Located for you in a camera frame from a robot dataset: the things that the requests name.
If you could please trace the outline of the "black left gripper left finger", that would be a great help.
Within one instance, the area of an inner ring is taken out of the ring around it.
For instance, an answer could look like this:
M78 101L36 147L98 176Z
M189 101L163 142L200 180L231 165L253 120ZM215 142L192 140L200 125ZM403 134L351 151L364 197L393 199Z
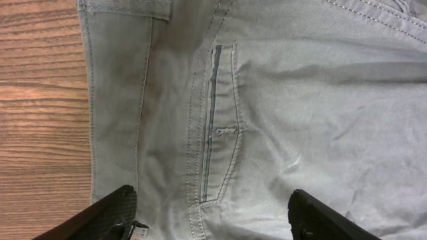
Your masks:
M135 221L137 193L123 185L35 240L126 240Z

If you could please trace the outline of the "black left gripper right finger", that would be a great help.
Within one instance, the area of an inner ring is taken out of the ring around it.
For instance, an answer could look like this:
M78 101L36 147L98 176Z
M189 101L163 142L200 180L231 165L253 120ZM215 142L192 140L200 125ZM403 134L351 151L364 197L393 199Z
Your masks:
M288 202L293 240L380 240L302 189Z

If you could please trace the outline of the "grey shorts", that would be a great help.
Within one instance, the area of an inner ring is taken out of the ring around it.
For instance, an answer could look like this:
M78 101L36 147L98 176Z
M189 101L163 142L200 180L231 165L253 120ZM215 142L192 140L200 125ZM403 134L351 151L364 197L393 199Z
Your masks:
M91 201L146 239L290 239L303 189L426 238L426 2L78 0Z

